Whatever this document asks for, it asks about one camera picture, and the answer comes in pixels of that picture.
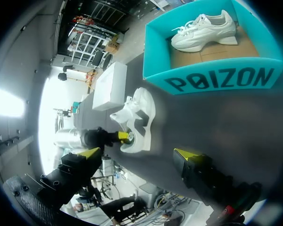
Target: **white sneaker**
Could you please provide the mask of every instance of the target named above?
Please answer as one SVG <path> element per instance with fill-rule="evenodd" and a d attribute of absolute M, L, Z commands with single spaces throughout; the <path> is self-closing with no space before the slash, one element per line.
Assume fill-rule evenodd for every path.
<path fill-rule="evenodd" d="M 171 45 L 183 52 L 201 51 L 210 41 L 224 45 L 237 45 L 236 25 L 225 10 L 222 10 L 218 16 L 200 14 L 196 20 L 189 21 L 185 26 L 173 30 L 176 29 L 179 31 L 172 38 Z"/>
<path fill-rule="evenodd" d="M 134 135 L 133 142 L 129 145 L 123 144 L 121 151 L 136 153 L 150 150 L 150 128 L 155 114 L 155 103 L 151 93 L 145 88 L 138 88 L 133 98 L 127 97 L 122 110 L 110 115 L 110 118 L 118 122 L 124 131 Z"/>

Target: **sneaker heel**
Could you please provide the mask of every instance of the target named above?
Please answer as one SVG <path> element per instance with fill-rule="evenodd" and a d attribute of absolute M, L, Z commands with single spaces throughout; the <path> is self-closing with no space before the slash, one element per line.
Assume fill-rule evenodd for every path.
<path fill-rule="evenodd" d="M 217 42 L 223 45 L 237 45 L 238 44 L 235 36 L 221 38 L 217 40 Z"/>

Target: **metal cylinder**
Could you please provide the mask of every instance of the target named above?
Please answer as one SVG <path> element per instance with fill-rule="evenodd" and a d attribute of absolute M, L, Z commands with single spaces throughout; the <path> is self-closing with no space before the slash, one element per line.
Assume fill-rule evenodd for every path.
<path fill-rule="evenodd" d="M 86 148 L 84 136 L 88 130 L 60 129 L 56 132 L 55 144 L 62 148 L 81 149 Z"/>

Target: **person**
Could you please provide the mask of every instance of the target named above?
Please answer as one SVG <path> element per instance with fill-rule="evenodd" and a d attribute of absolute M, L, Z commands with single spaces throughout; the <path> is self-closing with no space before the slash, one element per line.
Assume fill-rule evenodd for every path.
<path fill-rule="evenodd" d="M 130 203 L 133 203 L 133 206 L 123 210 L 123 207 Z M 74 210 L 77 211 L 78 218 L 89 223 L 106 226 L 109 225 L 109 221 L 112 221 L 112 224 L 115 226 L 133 214 L 138 216 L 144 207 L 144 201 L 140 197 L 135 198 L 135 196 L 131 196 L 114 200 L 88 211 L 83 211 L 82 204 L 76 204 Z"/>

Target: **bright window light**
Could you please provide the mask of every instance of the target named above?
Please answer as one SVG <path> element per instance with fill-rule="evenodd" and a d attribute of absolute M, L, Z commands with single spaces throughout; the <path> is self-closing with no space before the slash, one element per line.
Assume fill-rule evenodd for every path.
<path fill-rule="evenodd" d="M 21 117 L 25 111 L 24 101 L 0 89 L 0 115 Z"/>

